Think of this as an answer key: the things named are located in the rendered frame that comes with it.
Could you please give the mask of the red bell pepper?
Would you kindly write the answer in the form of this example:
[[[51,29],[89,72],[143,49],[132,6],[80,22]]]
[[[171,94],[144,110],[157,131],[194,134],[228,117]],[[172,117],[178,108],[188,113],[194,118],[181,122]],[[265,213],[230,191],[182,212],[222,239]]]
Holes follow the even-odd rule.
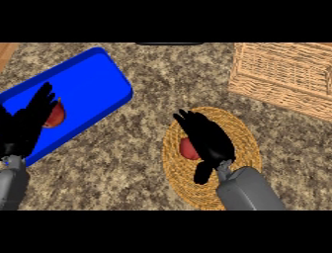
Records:
[[[181,140],[180,140],[180,145],[178,145],[178,152],[180,152],[180,155],[188,159],[188,160],[197,160],[199,159],[199,155],[196,153],[196,150],[191,146],[191,143],[188,141],[188,138],[184,137]]]

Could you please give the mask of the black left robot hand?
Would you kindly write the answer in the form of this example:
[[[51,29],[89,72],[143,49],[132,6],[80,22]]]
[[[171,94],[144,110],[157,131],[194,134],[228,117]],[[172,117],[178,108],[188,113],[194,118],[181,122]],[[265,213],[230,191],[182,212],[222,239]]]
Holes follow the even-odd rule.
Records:
[[[49,83],[42,85],[27,107],[14,115],[0,104],[0,161],[10,155],[21,158],[30,155],[55,104],[55,93]]]

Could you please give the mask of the rectangular wicker basket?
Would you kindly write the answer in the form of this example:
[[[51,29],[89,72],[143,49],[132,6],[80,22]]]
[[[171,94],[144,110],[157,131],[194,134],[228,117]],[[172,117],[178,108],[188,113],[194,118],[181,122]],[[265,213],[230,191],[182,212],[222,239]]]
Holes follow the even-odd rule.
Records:
[[[332,46],[236,42],[228,91],[332,122]]]

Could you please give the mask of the red and yellow apple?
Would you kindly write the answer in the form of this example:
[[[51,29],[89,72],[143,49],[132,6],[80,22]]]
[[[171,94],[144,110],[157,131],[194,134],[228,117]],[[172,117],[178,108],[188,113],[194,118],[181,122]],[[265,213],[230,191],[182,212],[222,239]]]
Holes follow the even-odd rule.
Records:
[[[45,128],[57,127],[64,120],[64,109],[61,102],[57,102],[49,114],[49,117],[44,123]]]

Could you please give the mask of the blue rectangular tray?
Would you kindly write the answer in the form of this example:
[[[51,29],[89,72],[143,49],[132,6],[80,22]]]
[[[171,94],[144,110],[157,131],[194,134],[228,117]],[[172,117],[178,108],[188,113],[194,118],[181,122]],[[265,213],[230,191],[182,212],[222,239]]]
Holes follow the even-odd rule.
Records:
[[[85,131],[132,98],[131,84],[104,49],[94,47],[23,83],[0,93],[0,104],[14,114],[24,108],[42,84],[52,85],[64,120],[44,128],[32,154],[30,166],[82,131]]]

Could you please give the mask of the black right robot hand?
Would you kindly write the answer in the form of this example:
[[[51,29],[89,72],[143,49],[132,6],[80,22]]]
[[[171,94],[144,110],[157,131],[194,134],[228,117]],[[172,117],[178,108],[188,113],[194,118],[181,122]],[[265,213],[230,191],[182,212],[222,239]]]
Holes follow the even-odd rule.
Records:
[[[228,166],[236,160],[233,142],[219,125],[200,113],[178,110],[172,117],[200,158],[194,168],[193,182],[203,185],[209,180],[212,170],[221,165]]]

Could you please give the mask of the round woven straw placemat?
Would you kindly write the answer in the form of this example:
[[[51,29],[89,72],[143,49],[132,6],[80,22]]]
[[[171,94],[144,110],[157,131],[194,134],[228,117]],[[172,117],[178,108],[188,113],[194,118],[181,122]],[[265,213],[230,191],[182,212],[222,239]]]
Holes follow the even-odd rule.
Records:
[[[236,160],[230,165],[231,170],[243,166],[253,167],[262,172],[262,159],[253,135],[239,118],[222,109],[214,107],[197,107],[191,109],[200,113],[219,127],[228,135],[233,146]],[[215,194],[218,187],[216,173],[211,174],[208,183],[197,185],[193,183],[194,167],[200,159],[185,159],[178,152],[180,141],[185,138],[185,133],[177,121],[172,121],[165,131],[163,137],[163,170],[171,188],[180,198],[199,210],[221,211],[224,206]]]

